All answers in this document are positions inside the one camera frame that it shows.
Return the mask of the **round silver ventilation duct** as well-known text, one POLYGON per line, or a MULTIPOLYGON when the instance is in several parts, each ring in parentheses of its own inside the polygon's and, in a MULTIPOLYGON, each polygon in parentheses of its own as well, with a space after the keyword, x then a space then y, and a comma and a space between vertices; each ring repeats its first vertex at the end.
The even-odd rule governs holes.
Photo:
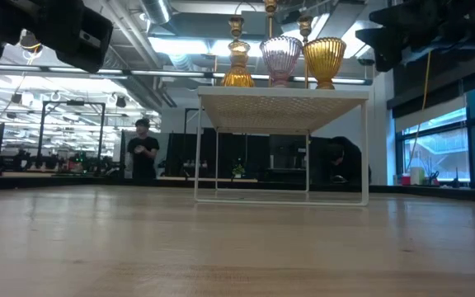
POLYGON ((148 20, 156 25, 168 23, 172 18, 169 0, 139 0, 148 20))

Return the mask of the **grey ceiling box unit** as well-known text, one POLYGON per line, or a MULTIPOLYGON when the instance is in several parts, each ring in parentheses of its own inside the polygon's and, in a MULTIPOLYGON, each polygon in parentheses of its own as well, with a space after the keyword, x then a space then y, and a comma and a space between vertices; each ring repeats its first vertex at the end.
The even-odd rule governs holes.
POLYGON ((265 12, 242 11, 243 31, 248 35, 264 35, 267 31, 265 12))

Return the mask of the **large glass window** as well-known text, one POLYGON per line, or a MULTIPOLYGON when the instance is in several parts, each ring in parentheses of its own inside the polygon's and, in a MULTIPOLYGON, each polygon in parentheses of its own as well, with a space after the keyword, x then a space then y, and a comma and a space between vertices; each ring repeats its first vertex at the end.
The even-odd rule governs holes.
POLYGON ((421 167, 439 182, 475 186, 475 89, 395 120, 397 172, 421 167))

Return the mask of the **person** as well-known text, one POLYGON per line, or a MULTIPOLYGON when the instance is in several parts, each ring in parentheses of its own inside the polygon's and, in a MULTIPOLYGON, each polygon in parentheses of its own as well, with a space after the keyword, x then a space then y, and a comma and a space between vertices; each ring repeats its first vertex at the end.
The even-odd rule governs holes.
POLYGON ((136 136, 128 142, 127 152, 132 159, 133 179, 155 179, 155 158, 160 149, 158 141, 149 135, 149 120, 139 119, 135 122, 136 136))
POLYGON ((362 153, 344 136, 329 139, 325 146, 326 170, 332 183, 362 182, 362 153))

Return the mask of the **long linear light fixture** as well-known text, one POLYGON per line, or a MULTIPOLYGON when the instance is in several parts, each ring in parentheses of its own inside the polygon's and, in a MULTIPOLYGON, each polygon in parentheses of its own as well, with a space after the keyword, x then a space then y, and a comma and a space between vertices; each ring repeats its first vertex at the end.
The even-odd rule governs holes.
MULTIPOLYGON (((223 78, 224 73, 214 72, 181 72, 171 70, 127 70, 127 69, 101 69, 96 73, 89 73, 80 68, 70 67, 51 67, 51 66, 34 66, 34 65, 13 65, 13 64, 0 64, 0 74, 11 73, 33 73, 39 75, 53 74, 56 75, 80 75, 87 76, 89 78, 120 78, 127 79, 127 77, 162 77, 162 78, 223 78)), ((253 80, 267 81, 269 76, 266 74, 252 74, 253 80)), ((303 76, 290 76, 288 79, 292 83, 303 83, 303 76)), ((333 84, 344 85, 364 85, 368 86, 372 84, 372 79, 360 79, 360 78, 333 78, 333 84)))

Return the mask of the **amber bell-shaped glass candleholder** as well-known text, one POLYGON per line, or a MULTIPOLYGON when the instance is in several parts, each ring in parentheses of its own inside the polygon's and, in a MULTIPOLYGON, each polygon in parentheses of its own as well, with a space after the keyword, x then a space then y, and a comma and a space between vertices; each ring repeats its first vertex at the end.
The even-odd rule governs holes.
POLYGON ((234 40, 228 45, 230 50, 230 69, 224 74, 222 87, 255 87, 252 75, 247 70, 248 51, 250 45, 240 40, 234 40))

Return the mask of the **pink ribbed goblet candleholder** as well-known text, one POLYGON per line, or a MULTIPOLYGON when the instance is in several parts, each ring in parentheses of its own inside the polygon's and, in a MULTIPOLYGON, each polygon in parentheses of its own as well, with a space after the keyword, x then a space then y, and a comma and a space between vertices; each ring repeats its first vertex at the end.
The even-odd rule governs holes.
POLYGON ((290 36, 278 36, 261 42, 260 50, 272 87, 287 86, 302 48, 302 42, 290 36))

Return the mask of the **black partition screen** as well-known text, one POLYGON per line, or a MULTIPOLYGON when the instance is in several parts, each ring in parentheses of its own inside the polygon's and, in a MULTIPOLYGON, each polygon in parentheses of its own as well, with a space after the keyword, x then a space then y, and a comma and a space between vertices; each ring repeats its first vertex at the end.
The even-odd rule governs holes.
POLYGON ((306 144, 300 135, 218 134, 206 128, 200 138, 200 176, 232 179, 239 163, 245 169, 242 179, 302 184, 309 165, 310 181, 317 182, 326 171, 328 140, 312 137, 306 144))

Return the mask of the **white perforated metal shelf rack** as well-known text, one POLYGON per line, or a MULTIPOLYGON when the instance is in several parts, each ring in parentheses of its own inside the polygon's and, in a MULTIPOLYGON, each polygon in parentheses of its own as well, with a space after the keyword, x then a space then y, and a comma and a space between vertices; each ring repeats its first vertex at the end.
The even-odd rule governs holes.
POLYGON ((206 114, 217 133, 303 135, 311 134, 345 113, 360 108, 361 199, 359 202, 200 199, 201 125, 197 125, 194 200, 208 204, 354 206, 369 204, 369 146, 367 91, 303 89, 283 87, 206 87, 197 90, 198 121, 206 114))

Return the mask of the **black metal gantry frame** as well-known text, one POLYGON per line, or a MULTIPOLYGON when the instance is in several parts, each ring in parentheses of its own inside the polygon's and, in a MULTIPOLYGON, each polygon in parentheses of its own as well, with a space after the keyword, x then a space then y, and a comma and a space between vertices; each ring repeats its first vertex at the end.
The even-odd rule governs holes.
POLYGON ((43 146, 43 136, 44 136, 44 129, 45 129, 45 117, 54 111, 58 106, 61 104, 65 104, 67 106, 100 106, 101 107, 101 125, 100 125, 100 133, 99 133, 99 144, 98 144, 98 152, 97 152, 97 164, 96 164, 96 171, 94 172, 95 177, 99 177, 101 174, 101 153, 102 153, 102 144, 103 144, 103 135, 104 135, 104 126, 105 126, 105 118, 106 118, 106 104, 103 102, 89 102, 84 100, 66 100, 66 101, 43 101, 42 102, 42 109, 41 109, 41 116, 40 116, 40 129, 39 129, 39 138, 38 138, 38 147, 36 153, 36 160, 39 161, 42 157, 42 146, 43 146))

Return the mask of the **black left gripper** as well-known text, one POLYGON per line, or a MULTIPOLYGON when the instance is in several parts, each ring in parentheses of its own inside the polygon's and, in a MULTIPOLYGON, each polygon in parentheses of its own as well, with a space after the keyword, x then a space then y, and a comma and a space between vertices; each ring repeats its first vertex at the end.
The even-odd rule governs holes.
POLYGON ((112 22, 82 0, 0 0, 0 59, 7 44, 27 30, 57 58, 88 73, 104 64, 112 22))

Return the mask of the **amber ribbed goblet candleholder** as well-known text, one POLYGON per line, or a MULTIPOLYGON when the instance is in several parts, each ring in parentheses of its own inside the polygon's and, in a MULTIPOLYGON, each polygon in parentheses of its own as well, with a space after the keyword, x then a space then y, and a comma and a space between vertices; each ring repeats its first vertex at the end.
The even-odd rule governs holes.
POLYGON ((317 80, 317 89, 334 89, 332 79, 339 72, 345 51, 346 43, 336 37, 312 40, 303 47, 307 69, 317 80))

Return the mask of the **white plastic jug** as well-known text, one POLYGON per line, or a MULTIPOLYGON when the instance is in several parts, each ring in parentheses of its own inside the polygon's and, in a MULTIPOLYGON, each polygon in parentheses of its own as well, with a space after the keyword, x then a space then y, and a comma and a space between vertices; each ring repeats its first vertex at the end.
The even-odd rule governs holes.
POLYGON ((423 167, 411 167, 410 168, 410 184, 413 186, 420 186, 423 184, 426 178, 425 170, 423 167))

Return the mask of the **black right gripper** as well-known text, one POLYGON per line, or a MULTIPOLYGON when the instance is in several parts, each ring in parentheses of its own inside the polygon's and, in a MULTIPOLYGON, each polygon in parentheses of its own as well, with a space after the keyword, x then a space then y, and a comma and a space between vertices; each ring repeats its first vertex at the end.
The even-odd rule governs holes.
POLYGON ((355 37, 373 49, 382 73, 427 50, 475 50, 475 0, 407 0, 371 12, 369 19, 383 27, 357 30, 355 37), (428 30, 434 33, 429 44, 428 30))

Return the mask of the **black aluminium table frame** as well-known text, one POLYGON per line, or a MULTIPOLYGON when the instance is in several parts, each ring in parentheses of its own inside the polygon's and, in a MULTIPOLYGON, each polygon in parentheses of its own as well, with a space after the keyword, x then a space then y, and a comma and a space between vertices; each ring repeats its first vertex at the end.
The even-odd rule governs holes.
MULTIPOLYGON (((269 191, 302 191, 303 185, 274 182, 248 181, 200 181, 197 185, 193 181, 152 180, 149 182, 134 181, 109 177, 0 177, 0 190, 14 188, 39 188, 52 186, 149 186, 174 187, 192 189, 219 189, 219 190, 269 190, 269 191)), ((443 188, 433 186, 370 186, 371 193, 379 194, 406 194, 414 196, 430 196, 452 200, 475 202, 475 189, 443 188)))

